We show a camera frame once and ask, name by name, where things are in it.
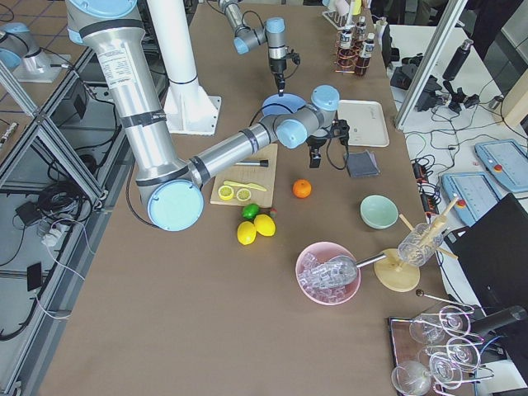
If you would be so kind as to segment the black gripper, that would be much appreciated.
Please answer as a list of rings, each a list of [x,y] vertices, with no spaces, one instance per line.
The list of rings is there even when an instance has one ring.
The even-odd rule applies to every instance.
[[[288,45],[268,47],[268,63],[271,73],[276,76],[276,88],[279,97],[282,97],[285,91],[285,77],[283,74],[287,69],[288,59],[291,59],[294,64],[299,65],[299,53],[295,52]]]
[[[330,126],[319,129],[315,134],[307,138],[307,145],[309,146],[309,166],[320,167],[321,154],[319,150],[328,141],[338,139],[341,145],[348,147],[350,126],[345,120],[333,120]]]

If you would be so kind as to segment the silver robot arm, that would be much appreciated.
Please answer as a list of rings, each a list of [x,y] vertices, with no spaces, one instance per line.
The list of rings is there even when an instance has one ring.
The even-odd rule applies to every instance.
[[[286,44],[285,21],[282,17],[271,17],[263,22],[257,16],[260,26],[251,27],[245,21],[245,15],[252,10],[242,12],[239,1],[218,1],[219,11],[224,14],[233,30],[233,46],[239,55],[244,55],[261,45],[267,45],[268,65],[273,75],[277,95],[285,94],[287,63],[291,62],[298,67],[300,55]]]
[[[333,124],[335,87],[321,85],[289,115],[267,115],[204,152],[182,160],[172,133],[213,134],[219,107],[199,84],[185,8],[151,1],[148,10],[169,80],[160,102],[144,55],[144,24],[134,1],[69,1],[68,34],[92,49],[138,166],[136,184],[151,222],[166,231],[191,227],[204,208],[201,187],[212,177],[269,144],[288,149]]]

